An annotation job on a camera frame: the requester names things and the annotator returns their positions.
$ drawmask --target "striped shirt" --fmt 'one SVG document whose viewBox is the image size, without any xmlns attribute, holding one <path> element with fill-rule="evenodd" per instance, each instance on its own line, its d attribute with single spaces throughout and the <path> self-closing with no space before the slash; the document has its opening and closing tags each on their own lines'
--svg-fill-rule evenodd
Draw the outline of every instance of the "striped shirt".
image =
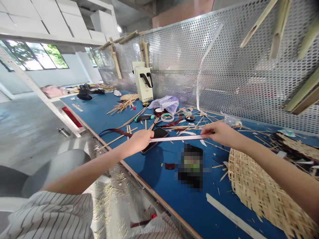
<svg viewBox="0 0 319 239">
<path fill-rule="evenodd" d="M 0 239 L 67 238 L 93 239 L 91 194 L 67 195 L 37 192 L 9 217 L 9 226 Z M 172 220 L 165 214 L 139 227 L 132 238 L 179 239 Z"/>
</svg>

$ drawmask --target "left hand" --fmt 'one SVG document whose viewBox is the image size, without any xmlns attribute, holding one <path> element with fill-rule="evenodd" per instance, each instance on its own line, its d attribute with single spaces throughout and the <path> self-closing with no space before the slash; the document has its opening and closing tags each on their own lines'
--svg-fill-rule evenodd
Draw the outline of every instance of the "left hand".
<svg viewBox="0 0 319 239">
<path fill-rule="evenodd" d="M 154 131 L 143 129 L 135 132 L 133 136 L 125 142 L 125 150 L 129 151 L 130 155 L 145 149 L 154 137 Z"/>
</svg>

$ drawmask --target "woven bamboo mat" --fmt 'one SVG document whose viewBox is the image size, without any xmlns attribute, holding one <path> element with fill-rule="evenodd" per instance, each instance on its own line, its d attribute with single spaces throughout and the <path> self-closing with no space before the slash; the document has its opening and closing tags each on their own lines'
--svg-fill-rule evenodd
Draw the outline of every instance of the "woven bamboo mat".
<svg viewBox="0 0 319 239">
<path fill-rule="evenodd" d="M 306 145 L 302 143 L 301 141 L 293 140 L 281 133 L 278 133 L 277 136 L 282 138 L 282 143 L 287 145 L 289 148 L 296 150 L 307 157 L 310 157 L 319 161 L 319 149 Z"/>
<path fill-rule="evenodd" d="M 319 227 L 250 157 L 231 149 L 228 176 L 241 202 L 288 238 L 318 238 Z"/>
</svg>

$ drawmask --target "gray chair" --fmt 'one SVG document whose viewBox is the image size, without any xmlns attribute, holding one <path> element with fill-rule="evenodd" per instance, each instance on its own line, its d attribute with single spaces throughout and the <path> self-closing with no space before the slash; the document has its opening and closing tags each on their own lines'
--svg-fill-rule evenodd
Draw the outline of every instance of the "gray chair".
<svg viewBox="0 0 319 239">
<path fill-rule="evenodd" d="M 82 149 L 72 149 L 57 155 L 34 175 L 0 166 L 0 211 L 15 211 L 44 185 L 89 162 L 90 156 Z"/>
</svg>

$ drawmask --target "tape roll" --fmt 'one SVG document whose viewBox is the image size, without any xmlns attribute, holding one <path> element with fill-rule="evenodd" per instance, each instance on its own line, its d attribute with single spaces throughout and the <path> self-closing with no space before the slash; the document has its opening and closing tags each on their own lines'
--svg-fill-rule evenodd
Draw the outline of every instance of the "tape roll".
<svg viewBox="0 0 319 239">
<path fill-rule="evenodd" d="M 187 122 L 194 122 L 195 121 L 195 116 L 194 115 L 186 115 L 185 120 Z"/>
<path fill-rule="evenodd" d="M 164 109 L 161 109 L 161 108 L 155 108 L 154 110 L 153 110 L 153 114 L 157 117 L 157 118 L 160 118 L 161 117 L 161 115 L 162 114 L 164 114 L 164 113 L 167 113 L 167 111 Z"/>
<path fill-rule="evenodd" d="M 171 119 L 165 119 L 164 116 L 171 116 L 172 118 L 171 118 Z M 165 123 L 171 123 L 171 122 L 173 122 L 173 121 L 174 121 L 174 118 L 175 118 L 174 115 L 171 114 L 171 113 L 164 113 L 164 114 L 162 114 L 162 115 L 160 116 L 160 119 L 161 119 L 163 122 L 165 122 Z"/>
</svg>

